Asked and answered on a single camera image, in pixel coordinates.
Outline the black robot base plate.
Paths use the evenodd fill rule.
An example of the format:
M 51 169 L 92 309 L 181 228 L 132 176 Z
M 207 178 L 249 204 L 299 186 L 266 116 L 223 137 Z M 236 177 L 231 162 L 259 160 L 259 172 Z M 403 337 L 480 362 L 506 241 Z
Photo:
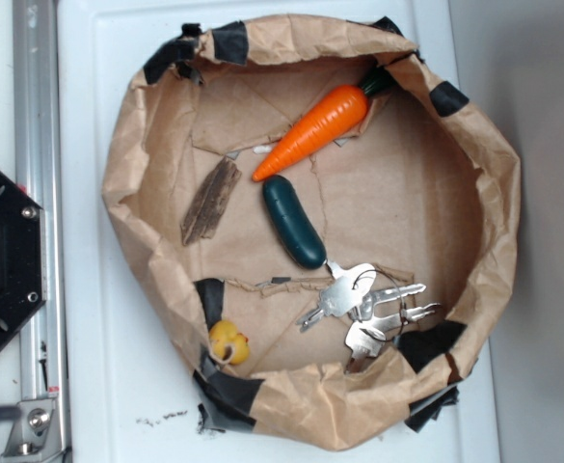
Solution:
M 45 302 L 42 209 L 0 171 L 0 352 Z

